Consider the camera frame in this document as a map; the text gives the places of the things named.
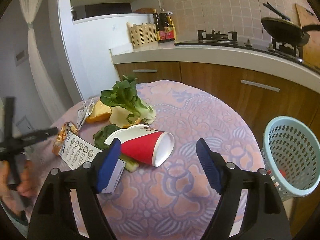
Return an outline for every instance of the screw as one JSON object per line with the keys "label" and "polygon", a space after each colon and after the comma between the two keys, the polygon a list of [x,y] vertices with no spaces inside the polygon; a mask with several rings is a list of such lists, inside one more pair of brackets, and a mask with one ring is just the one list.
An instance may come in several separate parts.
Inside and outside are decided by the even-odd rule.
{"label": "screw", "polygon": [[227,163],[226,166],[227,166],[227,168],[229,168],[231,170],[236,167],[236,165],[234,163],[232,163],[232,162]]}
{"label": "screw", "polygon": [[59,172],[59,169],[57,169],[57,168],[53,168],[53,169],[50,171],[50,173],[51,173],[52,175],[56,175],[56,174],[58,174],[58,172]]}
{"label": "screw", "polygon": [[85,169],[88,169],[91,167],[91,162],[85,162],[84,164],[82,164],[82,167],[84,167]]}
{"label": "screw", "polygon": [[266,169],[264,169],[264,168],[260,168],[260,169],[258,169],[258,171],[259,171],[260,174],[262,174],[262,175],[266,175],[266,174],[267,174],[267,171],[266,171]]}

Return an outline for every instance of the light blue plastic basket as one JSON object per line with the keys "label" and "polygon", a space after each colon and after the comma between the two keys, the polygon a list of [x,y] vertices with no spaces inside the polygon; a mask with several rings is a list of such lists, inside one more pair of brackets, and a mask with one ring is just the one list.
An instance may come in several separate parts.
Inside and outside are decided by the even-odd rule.
{"label": "light blue plastic basket", "polygon": [[264,131],[261,154],[282,201],[307,196],[318,186],[320,145],[299,120],[288,116],[272,119]]}

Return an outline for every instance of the pink patterned tablecloth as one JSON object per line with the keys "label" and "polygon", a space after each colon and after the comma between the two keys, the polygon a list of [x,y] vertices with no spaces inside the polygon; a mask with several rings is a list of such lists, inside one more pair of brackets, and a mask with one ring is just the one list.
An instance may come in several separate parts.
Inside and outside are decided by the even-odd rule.
{"label": "pink patterned tablecloth", "polygon": [[[209,186],[196,156],[196,141],[204,138],[226,161],[250,171],[264,167],[258,144],[244,120],[206,92],[166,80],[138,84],[137,90],[157,111],[151,126],[172,133],[175,147],[158,168],[141,164],[134,173],[125,170],[114,194],[98,195],[103,212],[118,239],[200,239],[220,195]],[[54,125],[76,123],[80,104]],[[79,136],[93,144],[92,135],[107,124],[85,124]],[[70,169],[51,153],[53,141],[38,144],[32,155],[41,185],[52,168]],[[71,199],[79,231],[86,235],[74,191]],[[245,201],[242,194],[235,222],[243,217]]]}

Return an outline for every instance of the blue gripper pad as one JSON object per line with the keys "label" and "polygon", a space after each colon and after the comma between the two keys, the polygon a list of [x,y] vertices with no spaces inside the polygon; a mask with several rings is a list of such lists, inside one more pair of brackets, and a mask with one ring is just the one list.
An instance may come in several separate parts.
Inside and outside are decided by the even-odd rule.
{"label": "blue gripper pad", "polygon": [[218,194],[222,194],[221,174],[210,156],[210,148],[202,138],[196,143],[196,153],[210,186],[215,189]]}
{"label": "blue gripper pad", "polygon": [[117,164],[117,161],[120,156],[121,142],[119,139],[115,138],[108,151],[107,156],[105,157],[103,164],[101,165],[98,171],[98,180],[96,190],[97,192],[101,192],[104,188],[106,188],[109,184],[111,175],[113,170]]}

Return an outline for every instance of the red and white paper cup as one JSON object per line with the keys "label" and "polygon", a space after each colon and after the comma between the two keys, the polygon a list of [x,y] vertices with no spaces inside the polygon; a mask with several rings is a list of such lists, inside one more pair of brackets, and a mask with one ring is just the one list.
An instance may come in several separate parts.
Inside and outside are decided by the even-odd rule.
{"label": "red and white paper cup", "polygon": [[170,156],[174,138],[169,132],[159,131],[145,124],[120,129],[105,140],[110,145],[114,138],[121,142],[121,152],[137,161],[159,167]]}

